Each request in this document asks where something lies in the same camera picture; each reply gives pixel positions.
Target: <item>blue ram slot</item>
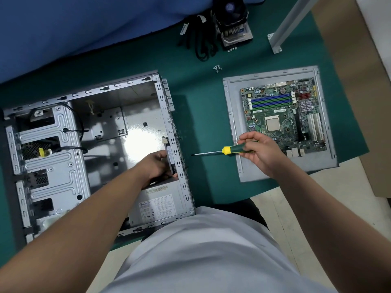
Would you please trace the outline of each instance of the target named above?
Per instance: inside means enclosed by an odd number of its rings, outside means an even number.
[[[278,101],[278,102],[272,102],[272,103],[261,103],[261,104],[256,104],[253,105],[253,108],[260,108],[260,107],[266,107],[266,106],[271,106],[271,105],[276,105],[276,104],[285,104],[285,103],[290,103],[292,100],[291,99],[285,99],[283,101]]]
[[[290,94],[281,94],[281,95],[279,95],[279,96],[266,96],[266,97],[264,97],[264,98],[252,99],[252,100],[251,100],[251,103],[266,101],[266,100],[269,100],[269,99],[285,98],[286,96],[290,96]]]

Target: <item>forearm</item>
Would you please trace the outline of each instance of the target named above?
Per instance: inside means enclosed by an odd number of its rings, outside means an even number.
[[[144,178],[127,171],[54,223],[0,270],[0,292],[85,292]]]
[[[330,280],[342,292],[390,291],[391,243],[291,161],[276,180]]]

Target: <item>pile of screws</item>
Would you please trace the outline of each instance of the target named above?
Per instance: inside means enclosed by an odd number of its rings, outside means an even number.
[[[216,70],[216,73],[218,73],[219,70],[222,70],[222,68],[220,68],[220,65],[217,65],[213,67],[213,70]]]
[[[238,48],[237,47],[232,47],[232,48],[228,49],[227,52],[230,52],[230,51],[233,51],[233,50],[236,50],[236,49],[238,49]]]

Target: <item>hand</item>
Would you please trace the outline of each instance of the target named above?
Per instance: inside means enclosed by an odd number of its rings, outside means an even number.
[[[282,153],[276,142],[260,132],[247,132],[239,137],[238,144],[246,142],[244,149],[254,153],[239,153],[240,156],[251,160],[263,173],[275,178],[278,168],[289,163],[289,158]]]
[[[137,173],[144,179],[143,183],[147,183],[164,173],[171,176],[171,171],[167,163],[162,160],[165,157],[167,157],[165,150],[150,153],[134,166]]]

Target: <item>metal stand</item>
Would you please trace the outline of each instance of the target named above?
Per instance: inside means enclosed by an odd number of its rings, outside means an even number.
[[[281,44],[297,27],[317,1],[318,0],[298,0],[276,32],[267,35],[270,46],[275,54],[282,51]]]

